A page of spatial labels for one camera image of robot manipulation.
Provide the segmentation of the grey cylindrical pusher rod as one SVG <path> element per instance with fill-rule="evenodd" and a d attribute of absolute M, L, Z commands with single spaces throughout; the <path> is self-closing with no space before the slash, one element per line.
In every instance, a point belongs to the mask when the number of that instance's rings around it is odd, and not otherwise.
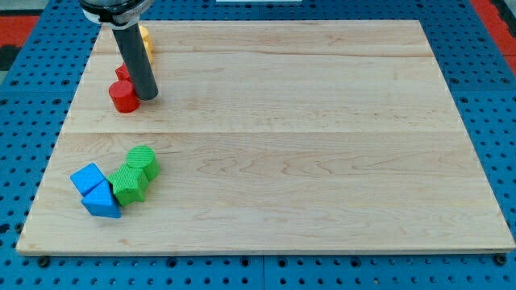
<path fill-rule="evenodd" d="M 138 24 L 113 34 L 138 98 L 151 101 L 159 90 Z"/>

